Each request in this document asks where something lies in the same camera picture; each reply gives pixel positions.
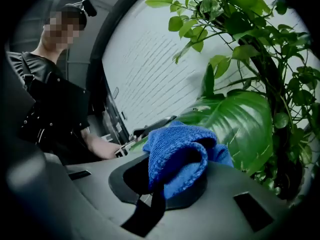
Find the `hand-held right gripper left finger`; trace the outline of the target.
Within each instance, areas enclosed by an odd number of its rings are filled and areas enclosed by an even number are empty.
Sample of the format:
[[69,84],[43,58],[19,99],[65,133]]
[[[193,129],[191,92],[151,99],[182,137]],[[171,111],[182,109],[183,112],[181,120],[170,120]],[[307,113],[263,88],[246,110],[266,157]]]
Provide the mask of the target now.
[[148,158],[144,153],[68,165],[77,192],[76,240],[150,240]]

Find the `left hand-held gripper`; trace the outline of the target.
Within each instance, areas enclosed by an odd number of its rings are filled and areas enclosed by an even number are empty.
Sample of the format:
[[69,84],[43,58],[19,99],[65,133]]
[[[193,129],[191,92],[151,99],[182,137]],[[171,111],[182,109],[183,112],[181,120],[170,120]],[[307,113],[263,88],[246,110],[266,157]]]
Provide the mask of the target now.
[[[151,131],[157,130],[159,128],[162,128],[162,127],[166,126],[167,124],[169,124],[171,121],[173,121],[176,118],[177,118],[176,115],[167,116],[167,117],[165,117],[165,118],[163,118],[161,120],[156,121],[153,124],[146,125],[146,126],[144,126],[142,128],[134,129],[131,135],[133,137],[143,137],[144,138],[144,137],[148,136]],[[131,141],[123,144],[115,152],[115,156],[117,158],[127,156],[131,150],[133,150],[134,148],[136,148],[138,146],[139,142],[140,142],[139,139],[134,139],[134,140],[131,140]]]

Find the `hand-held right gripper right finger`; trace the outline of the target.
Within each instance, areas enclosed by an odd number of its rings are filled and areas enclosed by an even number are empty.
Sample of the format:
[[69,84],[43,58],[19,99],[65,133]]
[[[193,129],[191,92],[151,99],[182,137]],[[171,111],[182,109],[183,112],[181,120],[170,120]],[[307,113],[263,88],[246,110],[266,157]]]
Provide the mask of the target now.
[[285,201],[245,173],[209,162],[203,195],[166,211],[147,240],[267,240],[288,212]]

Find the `blue cloth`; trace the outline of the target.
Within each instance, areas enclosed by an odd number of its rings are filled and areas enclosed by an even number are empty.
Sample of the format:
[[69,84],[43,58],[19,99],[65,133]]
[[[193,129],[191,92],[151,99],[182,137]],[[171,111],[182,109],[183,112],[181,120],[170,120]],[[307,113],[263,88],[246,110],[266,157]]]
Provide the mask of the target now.
[[163,188],[167,200],[194,185],[209,162],[233,167],[227,146],[213,131],[180,121],[151,131],[142,149],[149,154],[148,188]]

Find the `green leafy plant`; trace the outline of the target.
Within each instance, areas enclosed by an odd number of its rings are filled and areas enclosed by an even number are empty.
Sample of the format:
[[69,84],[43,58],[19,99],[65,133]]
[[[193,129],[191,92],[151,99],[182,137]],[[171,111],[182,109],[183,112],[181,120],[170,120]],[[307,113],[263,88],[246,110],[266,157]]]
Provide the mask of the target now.
[[169,30],[188,39],[173,61],[220,37],[231,54],[213,55],[196,101],[177,117],[225,145],[232,164],[294,206],[320,171],[320,70],[309,64],[307,31],[272,23],[286,0],[147,0],[177,16]]

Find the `person's left forearm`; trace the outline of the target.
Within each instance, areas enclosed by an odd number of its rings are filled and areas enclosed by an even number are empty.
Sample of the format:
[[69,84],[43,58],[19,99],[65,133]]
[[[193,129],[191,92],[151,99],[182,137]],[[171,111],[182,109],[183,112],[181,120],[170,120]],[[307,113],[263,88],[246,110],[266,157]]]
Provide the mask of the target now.
[[108,142],[101,137],[90,133],[87,128],[80,131],[87,148],[102,160],[116,158],[115,153],[121,148],[121,145]]

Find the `black chest rig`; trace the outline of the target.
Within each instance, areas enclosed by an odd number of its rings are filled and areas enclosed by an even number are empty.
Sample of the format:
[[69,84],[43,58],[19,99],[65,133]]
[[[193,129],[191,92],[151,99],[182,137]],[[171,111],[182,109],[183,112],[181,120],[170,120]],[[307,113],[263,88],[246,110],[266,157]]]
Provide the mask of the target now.
[[46,137],[71,135],[89,126],[90,92],[49,73],[42,82],[25,77],[27,91],[35,103],[20,128],[20,136],[40,144]]

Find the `person's black shirt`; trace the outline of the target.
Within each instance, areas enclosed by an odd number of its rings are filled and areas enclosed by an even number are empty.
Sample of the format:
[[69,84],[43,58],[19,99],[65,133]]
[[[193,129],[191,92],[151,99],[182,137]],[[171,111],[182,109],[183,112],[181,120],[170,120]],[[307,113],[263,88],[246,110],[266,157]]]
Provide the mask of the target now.
[[[23,81],[27,91],[25,77],[31,75],[44,82],[50,73],[65,79],[60,69],[51,60],[34,55],[30,52],[9,52],[8,57],[12,62],[15,72]],[[81,131],[71,135],[62,134],[57,137],[47,136],[38,145],[44,152],[53,153],[59,157],[64,165],[82,164],[96,161],[94,154],[88,149],[82,138]]]

